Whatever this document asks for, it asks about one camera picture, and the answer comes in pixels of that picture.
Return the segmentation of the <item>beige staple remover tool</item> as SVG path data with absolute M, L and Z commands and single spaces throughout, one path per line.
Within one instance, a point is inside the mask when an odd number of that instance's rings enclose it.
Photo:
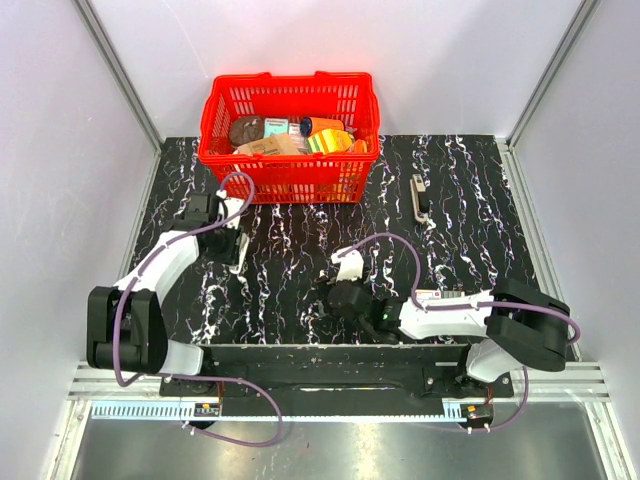
M 420 174 L 413 174 L 410 179 L 411 199 L 416 222 L 424 224 L 428 221 L 430 202 L 426 185 Z

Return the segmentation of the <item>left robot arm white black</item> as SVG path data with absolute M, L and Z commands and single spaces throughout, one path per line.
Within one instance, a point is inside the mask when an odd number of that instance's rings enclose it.
M 237 273 L 248 246 L 239 224 L 244 201 L 223 194 L 195 194 L 160 234 L 155 247 L 124 278 L 98 286 L 88 297 L 86 357 L 95 369 L 182 375 L 195 395 L 211 392 L 215 369 L 204 350 L 168 337 L 162 304 L 182 274 L 199 258 Z

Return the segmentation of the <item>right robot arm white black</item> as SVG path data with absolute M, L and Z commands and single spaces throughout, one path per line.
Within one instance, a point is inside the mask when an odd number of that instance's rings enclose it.
M 474 338 L 463 348 L 455 371 L 430 388 L 454 398 L 479 396 L 520 368 L 560 372 L 568 347 L 580 335 L 566 304 L 509 279 L 476 294 L 413 292 L 407 300 L 377 299 L 362 281 L 340 280 L 329 290 L 328 305 L 383 344 Z

